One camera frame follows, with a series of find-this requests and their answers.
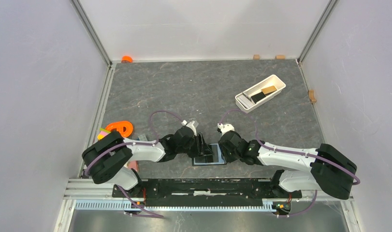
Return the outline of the black card holder wallet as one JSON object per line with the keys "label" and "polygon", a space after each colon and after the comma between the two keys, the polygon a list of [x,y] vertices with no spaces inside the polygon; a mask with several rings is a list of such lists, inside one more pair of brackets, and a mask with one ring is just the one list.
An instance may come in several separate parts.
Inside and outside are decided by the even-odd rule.
{"label": "black card holder wallet", "polygon": [[209,144],[212,154],[192,159],[192,166],[226,165],[227,162],[218,144]]}

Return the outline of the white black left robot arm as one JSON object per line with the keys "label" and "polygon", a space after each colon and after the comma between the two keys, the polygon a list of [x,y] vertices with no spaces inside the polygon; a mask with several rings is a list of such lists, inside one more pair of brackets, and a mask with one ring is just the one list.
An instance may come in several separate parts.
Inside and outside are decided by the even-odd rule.
{"label": "white black left robot arm", "polygon": [[174,134],[154,141],[124,139],[118,131],[113,131],[87,148],[82,159],[87,166],[85,176],[91,177],[95,184],[114,184],[131,197],[137,197],[142,193],[143,184],[134,169],[125,167],[127,162],[167,162],[178,154],[193,159],[213,153],[202,133],[182,126]]}

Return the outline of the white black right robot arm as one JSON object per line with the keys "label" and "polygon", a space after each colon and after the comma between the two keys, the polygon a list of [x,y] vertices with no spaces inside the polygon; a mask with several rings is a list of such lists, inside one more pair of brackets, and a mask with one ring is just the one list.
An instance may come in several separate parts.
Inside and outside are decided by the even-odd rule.
{"label": "white black right robot arm", "polygon": [[356,164],[330,144],[304,149],[260,140],[248,142],[233,130],[222,134],[218,144],[227,162],[282,167],[270,184],[270,192],[276,197],[299,190],[321,190],[347,200],[352,186],[360,183]]}

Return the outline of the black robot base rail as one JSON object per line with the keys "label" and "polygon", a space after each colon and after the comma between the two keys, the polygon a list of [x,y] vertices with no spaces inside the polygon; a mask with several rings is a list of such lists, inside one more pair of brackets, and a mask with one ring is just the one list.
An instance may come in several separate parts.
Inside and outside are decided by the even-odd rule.
{"label": "black robot base rail", "polygon": [[146,206],[261,206],[263,199],[299,199],[275,181],[260,178],[147,179],[127,194],[143,198]]}

